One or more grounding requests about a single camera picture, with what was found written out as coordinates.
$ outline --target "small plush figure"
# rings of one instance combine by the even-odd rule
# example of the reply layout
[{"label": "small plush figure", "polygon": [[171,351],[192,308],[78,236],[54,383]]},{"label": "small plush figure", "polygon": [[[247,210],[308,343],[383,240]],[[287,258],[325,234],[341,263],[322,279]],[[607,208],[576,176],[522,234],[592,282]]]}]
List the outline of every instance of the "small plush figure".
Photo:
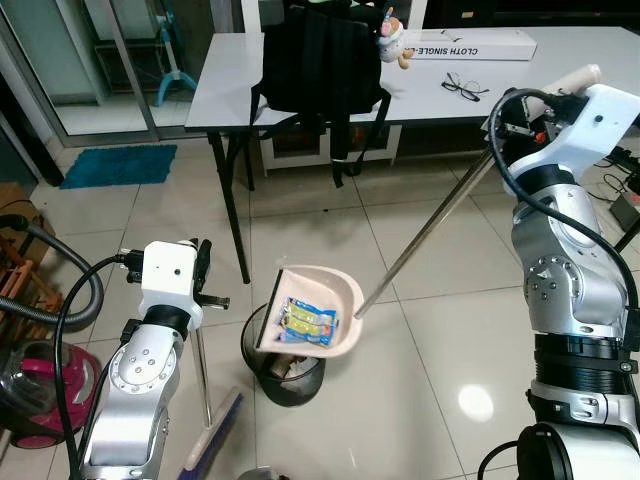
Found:
[{"label": "small plush figure", "polygon": [[413,50],[404,48],[404,27],[400,20],[392,17],[393,7],[390,7],[384,16],[384,21],[380,27],[380,37],[378,37],[378,47],[380,48],[380,60],[391,63],[398,60],[400,68],[409,68],[409,58],[413,56]]}]

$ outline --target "white table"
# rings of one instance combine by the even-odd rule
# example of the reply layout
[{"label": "white table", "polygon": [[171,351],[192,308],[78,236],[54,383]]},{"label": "white table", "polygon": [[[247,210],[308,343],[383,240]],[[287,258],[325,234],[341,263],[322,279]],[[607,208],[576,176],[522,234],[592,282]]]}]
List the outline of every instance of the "white table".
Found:
[{"label": "white table", "polygon": [[[531,61],[414,60],[409,70],[383,64],[381,85],[392,95],[387,124],[424,125],[448,119],[480,119],[510,87],[541,88],[588,63],[596,63],[603,83],[640,94],[640,37],[618,27],[524,28],[538,42]],[[249,270],[238,217],[231,192],[233,160],[240,149],[240,136],[249,134],[250,88],[262,77],[260,33],[216,34],[205,60],[198,88],[185,124],[187,131],[206,132],[212,146],[227,213],[231,223],[243,280]],[[447,72],[463,80],[474,80],[490,92],[480,102],[471,102],[440,86]],[[274,125],[289,116],[276,112],[262,99],[256,129]],[[373,122],[376,111],[353,115],[352,123]],[[221,132],[228,132],[230,148],[224,154]],[[249,167],[245,149],[245,161]],[[253,188],[251,173],[249,186]]]}]

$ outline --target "blue bath mat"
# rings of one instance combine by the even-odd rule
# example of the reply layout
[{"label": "blue bath mat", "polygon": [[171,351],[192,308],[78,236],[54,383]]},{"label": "blue bath mat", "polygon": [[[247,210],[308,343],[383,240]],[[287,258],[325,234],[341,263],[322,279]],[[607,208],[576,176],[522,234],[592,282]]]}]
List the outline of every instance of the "blue bath mat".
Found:
[{"label": "blue bath mat", "polygon": [[176,145],[91,148],[83,151],[60,185],[62,189],[163,183]]}]

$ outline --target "black trash can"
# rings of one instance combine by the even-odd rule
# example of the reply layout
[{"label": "black trash can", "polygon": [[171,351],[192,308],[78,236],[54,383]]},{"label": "black trash can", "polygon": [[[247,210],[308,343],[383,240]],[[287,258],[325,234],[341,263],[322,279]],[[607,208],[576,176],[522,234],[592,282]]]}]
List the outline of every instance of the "black trash can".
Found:
[{"label": "black trash can", "polygon": [[265,312],[266,305],[263,305],[245,323],[240,338],[242,357],[255,374],[264,393],[273,402],[283,407],[303,405],[315,397],[322,386],[325,359],[318,358],[313,367],[297,377],[280,378],[274,375],[271,366],[280,354],[258,352],[255,349]]}]

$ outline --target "gray hose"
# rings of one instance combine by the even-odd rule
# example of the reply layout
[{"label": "gray hose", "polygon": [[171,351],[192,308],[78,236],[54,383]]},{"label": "gray hose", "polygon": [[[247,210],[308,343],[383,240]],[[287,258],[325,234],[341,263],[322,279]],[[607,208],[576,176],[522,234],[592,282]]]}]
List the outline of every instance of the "gray hose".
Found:
[{"label": "gray hose", "polygon": [[[91,266],[80,255],[71,250],[71,248],[60,240],[50,235],[46,230],[32,223],[30,223],[25,230],[71,260],[82,271],[82,273],[86,273],[87,270],[91,268]],[[89,286],[91,287],[91,298],[89,300],[89,304],[80,312],[70,314],[66,319],[66,325],[76,327],[88,325],[98,316],[104,300],[104,289],[98,274],[93,275],[89,279]],[[47,325],[55,325],[58,321],[58,315],[55,313],[49,313],[44,310],[28,307],[5,297],[0,297],[0,310],[30,318],[36,322],[46,323]]]}]

